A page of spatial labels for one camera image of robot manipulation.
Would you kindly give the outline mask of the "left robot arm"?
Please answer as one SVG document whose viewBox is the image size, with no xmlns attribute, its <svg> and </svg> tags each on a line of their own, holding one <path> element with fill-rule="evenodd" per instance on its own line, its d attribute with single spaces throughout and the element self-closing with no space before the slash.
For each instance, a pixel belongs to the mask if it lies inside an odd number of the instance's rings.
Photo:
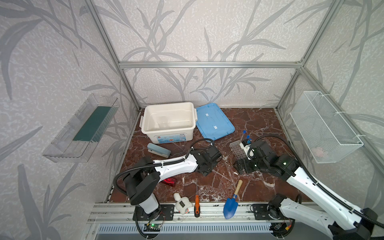
<svg viewBox="0 0 384 240">
<path fill-rule="evenodd" d="M 216 167 L 222 154 L 216 146 L 208 146 L 187 151 L 183 156 L 169 160 L 152 160 L 144 157 L 131 169 L 120 173 L 114 178 L 114 184 L 122 179 L 125 194 L 133 206 L 140 207 L 149 216 L 160 214 L 161 206 L 154 194 L 158 183 L 165 179 L 185 174 L 200 173 L 207 176 Z"/>
</svg>

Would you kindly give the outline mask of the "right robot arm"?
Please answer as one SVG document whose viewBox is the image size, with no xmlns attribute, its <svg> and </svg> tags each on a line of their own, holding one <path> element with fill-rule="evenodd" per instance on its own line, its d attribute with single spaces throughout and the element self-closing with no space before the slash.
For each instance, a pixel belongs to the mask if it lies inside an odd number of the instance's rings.
<svg viewBox="0 0 384 240">
<path fill-rule="evenodd" d="M 340 197 L 312 176 L 296 156 L 278 156 L 262 139 L 244 140 L 230 144 L 237 157 L 234 164 L 240 175 L 253 172 L 268 173 L 295 187 L 313 200 L 321 210 L 277 194 L 269 201 L 266 213 L 275 220 L 303 222 L 332 240 L 372 240 L 378 215 L 371 209 L 361 209 Z"/>
</svg>

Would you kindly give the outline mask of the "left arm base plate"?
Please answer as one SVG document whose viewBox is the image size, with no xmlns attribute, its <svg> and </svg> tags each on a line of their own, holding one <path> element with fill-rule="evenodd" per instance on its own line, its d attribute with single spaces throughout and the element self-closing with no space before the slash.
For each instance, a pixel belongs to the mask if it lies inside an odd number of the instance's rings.
<svg viewBox="0 0 384 240">
<path fill-rule="evenodd" d="M 136 206 L 133 216 L 134 221 L 172 221 L 174 218 L 175 205 L 160 204 L 160 207 L 150 214 L 147 214 L 140 206 Z"/>
</svg>

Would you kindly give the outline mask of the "clear acrylic test tube rack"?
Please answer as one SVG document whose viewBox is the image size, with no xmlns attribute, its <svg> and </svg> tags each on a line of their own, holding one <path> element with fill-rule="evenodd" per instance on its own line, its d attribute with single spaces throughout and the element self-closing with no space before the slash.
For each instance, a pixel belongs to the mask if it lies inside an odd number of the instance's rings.
<svg viewBox="0 0 384 240">
<path fill-rule="evenodd" d="M 244 150 L 244 146 L 242 145 L 240 140 L 230 143 L 230 148 L 231 148 L 231 151 L 234 153 L 237 161 L 248 159 L 246 152 Z"/>
</svg>

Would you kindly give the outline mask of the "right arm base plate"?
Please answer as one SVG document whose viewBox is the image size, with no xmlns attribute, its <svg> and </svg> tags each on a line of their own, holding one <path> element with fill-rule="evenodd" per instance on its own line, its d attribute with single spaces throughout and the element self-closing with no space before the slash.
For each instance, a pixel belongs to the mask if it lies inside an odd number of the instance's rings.
<svg viewBox="0 0 384 240">
<path fill-rule="evenodd" d="M 277 207 L 270 207 L 269 204 L 252 204 L 251 212 L 254 214 L 255 220 L 266 221 L 293 221 L 294 219 L 287 218 L 283 212 Z"/>
</svg>

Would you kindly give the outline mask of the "clear plastic pipette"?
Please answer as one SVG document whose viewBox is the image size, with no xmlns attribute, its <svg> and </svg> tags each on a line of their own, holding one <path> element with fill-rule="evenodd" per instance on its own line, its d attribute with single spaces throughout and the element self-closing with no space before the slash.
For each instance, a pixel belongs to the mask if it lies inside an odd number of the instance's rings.
<svg viewBox="0 0 384 240">
<path fill-rule="evenodd" d="M 219 173 L 219 172 L 217 172 L 217 171 L 214 171 L 214 173 L 215 173 L 215 174 L 218 174 L 219 176 L 221 176 L 222 178 L 224 178 L 224 179 L 228 180 L 229 182 L 233 182 L 233 180 L 232 180 L 232 179 L 230 179 L 230 178 L 227 178 L 225 175 L 223 175 L 223 174 L 221 174 L 221 173 Z"/>
</svg>

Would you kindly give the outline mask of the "white plastic bin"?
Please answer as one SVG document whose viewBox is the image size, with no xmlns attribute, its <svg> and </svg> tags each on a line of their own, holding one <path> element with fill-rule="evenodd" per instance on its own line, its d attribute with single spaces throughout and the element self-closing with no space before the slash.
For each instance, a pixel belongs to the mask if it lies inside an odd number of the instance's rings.
<svg viewBox="0 0 384 240">
<path fill-rule="evenodd" d="M 150 105 L 140 119 L 140 128 L 154 144 L 187 142 L 193 139 L 198 120 L 191 102 Z"/>
</svg>

